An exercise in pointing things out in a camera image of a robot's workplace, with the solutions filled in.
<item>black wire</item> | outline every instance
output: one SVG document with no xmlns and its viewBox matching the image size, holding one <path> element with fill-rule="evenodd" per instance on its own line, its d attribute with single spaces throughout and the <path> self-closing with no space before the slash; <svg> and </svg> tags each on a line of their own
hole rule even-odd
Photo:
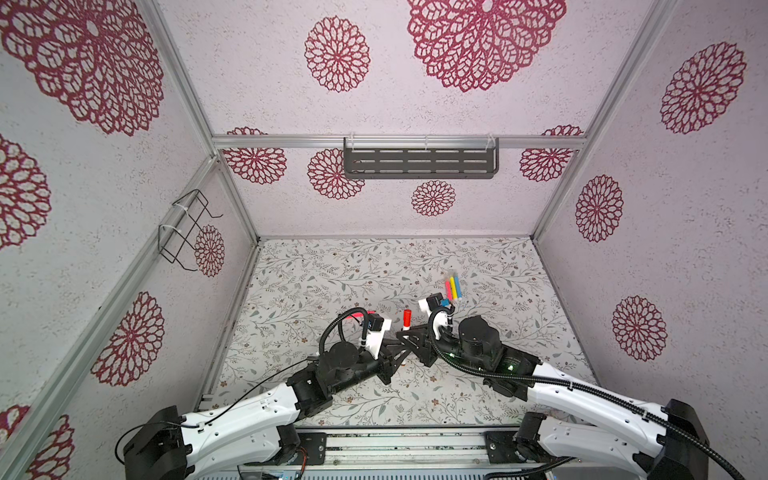
<svg viewBox="0 0 768 480">
<path fill-rule="evenodd" d="M 340 313 L 325 329 L 323 334 L 320 336 L 319 341 L 319 352 L 320 354 L 323 354 L 326 351 L 326 340 L 328 340 L 328 335 L 331 334 L 333 329 L 335 329 L 337 326 L 339 327 L 339 336 L 341 336 L 341 340 L 344 340 L 344 332 L 342 331 L 341 327 L 341 321 L 344 320 L 346 317 L 352 315 L 353 313 L 362 313 L 362 344 L 365 345 L 366 343 L 366 337 L 368 335 L 368 328 L 370 326 L 370 319 L 368 310 L 362 308 L 361 306 L 356 306 L 354 308 L 351 308 L 347 310 L 346 312 Z"/>
<path fill-rule="evenodd" d="M 536 375 L 512 375 L 512 374 L 506 374 L 506 373 L 495 373 L 495 372 L 486 372 L 485 370 L 477 370 L 477 369 L 471 369 L 469 367 L 460 365 L 458 363 L 454 363 L 453 360 L 451 360 L 448 355 L 445 354 L 440 348 L 437 346 L 437 340 L 435 339 L 435 331 L 433 329 L 433 325 L 435 323 L 435 317 L 438 313 L 444 312 L 446 314 L 453 313 L 453 305 L 451 309 L 448 309 L 444 306 L 439 306 L 436 309 L 432 311 L 432 314 L 429 316 L 429 321 L 427 323 L 427 337 L 429 338 L 429 342 L 432 344 L 432 348 L 435 349 L 435 351 L 440 355 L 440 358 L 442 358 L 446 363 L 448 363 L 453 368 L 468 373 L 470 375 L 474 376 L 481 376 L 486 379 L 502 379 L 502 380 L 514 380 L 516 382 L 523 382 L 529 387 L 533 386 L 534 383 L 547 383 L 549 385 L 560 385 L 560 386 L 566 386 L 569 388 L 573 388 L 576 390 L 581 390 L 582 392 L 589 393 L 591 395 L 597 396 L 603 400 L 607 400 L 611 403 L 614 403 L 616 405 L 619 405 L 627 410 L 629 410 L 632 413 L 635 413 L 637 415 L 644 415 L 644 418 L 646 420 L 649 420 L 653 423 L 656 423 L 657 425 L 663 426 L 665 429 L 672 431 L 673 433 L 677 434 L 681 438 L 688 441 L 691 445 L 695 446 L 697 449 L 704 452 L 706 456 L 713 459 L 715 463 L 717 463 L 720 467 L 723 468 L 726 472 L 728 472 L 728 475 L 730 475 L 735 480 L 746 480 L 741 473 L 730 464 L 722 455 L 715 452 L 709 445 L 705 445 L 702 443 L 697 437 L 691 435 L 690 433 L 686 432 L 685 430 L 681 429 L 677 425 L 673 425 L 672 423 L 669 423 L 667 420 L 662 419 L 660 416 L 654 415 L 653 413 L 648 413 L 647 410 L 634 405 L 632 403 L 627 402 L 626 400 L 620 399 L 615 395 L 611 395 L 610 393 L 603 392 L 600 389 L 596 389 L 589 385 L 584 385 L 582 383 L 576 383 L 576 382 L 569 382 L 567 380 L 563 379 L 554 379 L 547 376 L 536 376 Z"/>
<path fill-rule="evenodd" d="M 233 403 L 232 405 L 228 406 L 228 407 L 227 407 L 227 408 L 226 408 L 226 409 L 225 409 L 225 410 L 224 410 L 222 413 L 220 413 L 219 415 L 216 415 L 216 416 L 215 416 L 215 417 L 213 417 L 212 419 L 210 419 L 210 420 L 208 420 L 207 422 L 205 422 L 205 425 L 210 425 L 210 424 L 211 424 L 211 423 L 212 423 L 214 420 L 216 420 L 216 419 L 220 418 L 220 417 L 221 417 L 223 414 L 225 414 L 225 413 L 229 412 L 229 411 L 232 409 L 232 407 L 234 407 L 235 405 L 237 405 L 237 403 L 238 403 L 240 400 L 242 400 L 242 399 L 244 399 L 245 397 L 247 397 L 249 393 L 251 393 L 251 392 L 252 392 L 253 390 L 255 390 L 257 387 L 259 387 L 259 386 L 260 386 L 262 383 L 266 382 L 267 380 L 271 380 L 271 379 L 272 379 L 272 378 L 274 378 L 275 376 L 278 376 L 280 373 L 283 373 L 283 372 L 285 372 L 286 370 L 288 370 L 288 369 L 291 369 L 291 368 L 293 368 L 294 366 L 297 366 L 297 365 L 299 365 L 301 362 L 306 362 L 307 360 L 308 360 L 308 359 L 301 359 L 301 360 L 299 360 L 298 362 L 296 362 L 296 363 L 294 363 L 294 364 L 292 364 L 292 365 L 288 365 L 286 368 L 284 368 L 284 369 L 282 369 L 282 370 L 278 370 L 277 372 L 273 373 L 272 375 L 270 375 L 270 376 L 266 377 L 266 378 L 265 378 L 264 380 L 262 380 L 261 382 L 258 382 L 256 385 L 254 385 L 254 386 L 253 386 L 253 388 L 252 388 L 252 389 L 250 389 L 250 390 L 248 390 L 247 392 L 245 392 L 245 393 L 243 394 L 243 396 L 241 396 L 239 399 L 235 400 L 235 403 Z"/>
<path fill-rule="evenodd" d="M 365 318 L 365 316 L 368 313 L 368 310 L 362 308 L 361 306 L 356 306 L 353 309 L 349 309 L 347 311 L 349 312 L 351 310 L 356 310 L 356 312 L 354 313 L 361 313 L 364 311 L 365 313 L 362 315 L 363 318 Z M 341 339 L 342 342 L 346 341 L 346 339 L 344 338 L 344 322 L 343 321 L 339 322 L 339 338 Z"/>
<path fill-rule="evenodd" d="M 166 422 L 166 421 L 148 422 L 148 423 L 142 423 L 141 425 L 136 425 L 135 427 L 133 427 L 132 429 L 128 430 L 123 435 L 121 435 L 121 437 L 114 444 L 114 457 L 122 465 L 125 465 L 125 462 L 118 455 L 118 447 L 120 446 L 120 442 L 122 442 L 123 439 L 125 438 L 125 436 L 128 435 L 129 433 L 133 432 L 134 430 L 140 429 L 141 427 L 145 427 L 147 425 L 171 425 L 171 426 L 174 426 L 174 427 L 184 427 L 186 429 L 196 429 L 197 428 L 197 425 L 181 425 L 180 423 L 173 423 L 173 422 Z"/>
<path fill-rule="evenodd" d="M 576 457 L 560 457 L 556 458 L 552 462 L 549 462 L 547 465 L 542 465 L 541 467 L 537 468 L 529 468 L 528 470 L 519 470 L 517 472 L 491 472 L 486 473 L 483 477 L 483 480 L 491 480 L 491 478 L 522 478 L 522 477 L 529 477 L 531 475 L 536 475 L 538 473 L 546 473 L 552 470 L 553 468 L 557 468 L 560 465 L 563 465 L 564 463 L 568 463 L 571 460 L 575 460 Z"/>
</svg>

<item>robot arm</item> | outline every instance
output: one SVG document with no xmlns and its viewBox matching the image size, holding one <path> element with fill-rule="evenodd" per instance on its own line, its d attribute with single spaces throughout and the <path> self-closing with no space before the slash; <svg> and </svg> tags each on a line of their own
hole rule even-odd
<svg viewBox="0 0 768 480">
<path fill-rule="evenodd" d="M 442 302 L 439 294 L 426 300 L 428 312 Z M 373 376 L 389 384 L 410 353 L 431 366 L 439 354 L 429 341 L 430 327 L 436 330 L 433 331 L 437 347 L 464 366 L 568 382 L 566 386 L 520 382 L 501 375 L 485 379 L 485 385 L 504 396 L 551 406 L 591 423 L 579 425 L 543 414 L 526 414 L 513 440 L 521 462 L 550 462 L 572 456 L 623 468 L 641 478 L 707 478 L 708 460 L 700 450 L 669 435 L 664 427 L 648 422 L 644 416 L 641 418 L 594 393 L 574 389 L 573 385 L 590 386 L 604 393 L 604 397 L 618 397 L 640 406 L 648 414 L 672 422 L 707 442 L 695 412 L 682 402 L 672 400 L 662 407 L 583 382 L 533 355 L 503 345 L 498 330 L 480 316 L 461 321 L 458 336 L 452 332 L 452 315 L 443 314 L 437 325 L 404 329 L 397 332 L 397 340 L 388 340 L 383 339 L 383 334 L 391 322 L 370 315 L 372 331 L 364 347 L 338 342 L 285 383 L 237 403 L 226 415 L 218 416 L 224 408 L 185 416 L 179 416 L 176 407 L 159 411 L 124 447 L 126 479 L 191 480 L 246 462 L 288 462 L 300 446 L 293 423 L 330 407 L 335 393 Z"/>
</svg>

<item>red flower pattern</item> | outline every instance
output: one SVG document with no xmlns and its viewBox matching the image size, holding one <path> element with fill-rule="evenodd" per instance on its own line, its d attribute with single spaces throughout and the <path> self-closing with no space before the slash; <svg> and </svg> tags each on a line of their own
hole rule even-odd
<svg viewBox="0 0 768 480">
<path fill-rule="evenodd" d="M 213 225 L 206 225 L 194 242 L 194 259 L 205 276 L 216 276 L 224 265 L 224 240 Z"/>
<path fill-rule="evenodd" d="M 416 188 L 411 196 L 411 205 L 421 215 L 435 217 L 447 212 L 454 200 L 456 192 L 451 185 L 440 180 L 430 180 Z"/>
<path fill-rule="evenodd" d="M 444 87 L 488 90 L 533 61 L 565 0 L 408 0 L 414 55 Z"/>
<path fill-rule="evenodd" d="M 56 423 L 56 430 L 45 439 L 42 450 L 29 465 L 24 480 L 61 480 L 69 472 L 69 461 L 74 453 L 72 436 L 74 429 L 69 425 L 69 415 L 62 415 Z"/>
<path fill-rule="evenodd" d="M 99 354 L 91 373 L 100 383 L 127 386 L 149 370 L 163 346 L 165 319 L 157 299 L 141 292 Z"/>
<path fill-rule="evenodd" d="M 696 52 L 672 75 L 661 98 L 661 121 L 676 134 L 711 124 L 736 98 L 745 69 L 736 44 L 723 41 Z"/>
<path fill-rule="evenodd" d="M 20 405 L 14 405 L 10 409 L 0 412 L 0 448 L 8 441 L 27 412 L 29 412 L 29 407 Z"/>
<path fill-rule="evenodd" d="M 266 135 L 256 128 L 238 127 L 229 135 Z M 232 171 L 255 184 L 277 182 L 286 173 L 282 148 L 228 148 L 221 152 Z"/>
<path fill-rule="evenodd" d="M 581 135 L 584 132 L 573 125 L 558 125 L 546 130 L 543 135 Z M 567 148 L 529 148 L 520 157 L 520 171 L 523 176 L 537 182 L 560 177 L 574 151 Z"/>
<path fill-rule="evenodd" d="M 623 299 L 616 305 L 612 323 L 621 349 L 637 360 L 653 360 L 667 346 L 667 324 L 648 299 L 639 296 Z"/>
<path fill-rule="evenodd" d="M 37 234 L 51 211 L 50 197 L 37 161 L 0 135 L 0 250 Z"/>
<path fill-rule="evenodd" d="M 330 91 L 349 91 L 368 73 L 371 58 L 366 38 L 345 18 L 326 17 L 317 22 L 304 47 L 306 66 Z"/>
<path fill-rule="evenodd" d="M 576 202 L 576 225 L 581 235 L 591 242 L 605 240 L 612 235 L 621 219 L 619 183 L 607 175 L 588 181 Z"/>
<path fill-rule="evenodd" d="M 344 176 L 344 153 L 338 148 L 317 152 L 310 159 L 306 174 L 315 190 L 337 200 L 354 197 L 366 184 L 365 180 Z"/>
<path fill-rule="evenodd" d="M 131 0 L 0 0 L 0 31 L 40 91 L 77 120 L 133 135 L 159 115 L 163 70 Z"/>
</svg>

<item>cable tie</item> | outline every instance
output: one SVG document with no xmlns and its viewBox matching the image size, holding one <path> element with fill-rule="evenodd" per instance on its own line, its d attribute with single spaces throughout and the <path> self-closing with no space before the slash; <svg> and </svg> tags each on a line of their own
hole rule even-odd
<svg viewBox="0 0 768 480">
<path fill-rule="evenodd" d="M 172 228 L 172 229 L 176 230 L 176 231 L 177 231 L 177 233 L 178 233 L 179 235 L 184 235 L 183 233 L 181 233 L 181 230 L 177 229 L 177 228 L 176 228 L 176 227 L 174 227 L 173 225 L 168 225 L 168 224 L 166 224 L 166 223 L 163 223 L 163 224 L 161 225 L 161 227 L 168 227 L 168 228 Z"/>
</svg>

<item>patterned floor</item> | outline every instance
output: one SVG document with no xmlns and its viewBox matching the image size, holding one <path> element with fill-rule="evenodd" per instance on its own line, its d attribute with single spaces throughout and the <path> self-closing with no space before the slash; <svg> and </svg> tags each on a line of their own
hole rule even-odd
<svg viewBox="0 0 768 480">
<path fill-rule="evenodd" d="M 393 330 L 402 327 L 405 308 L 414 324 L 424 323 L 416 300 L 443 291 L 447 273 L 461 278 L 457 320 L 482 315 L 508 345 L 594 381 L 530 240 L 268 240 L 261 248 L 211 408 L 316 352 L 328 323 L 352 306 L 396 318 Z M 345 328 L 359 336 L 356 323 Z M 428 369 L 410 356 L 391 385 L 370 379 L 303 424 L 514 424 L 529 410 L 549 412 L 500 396 L 443 362 Z"/>
</svg>

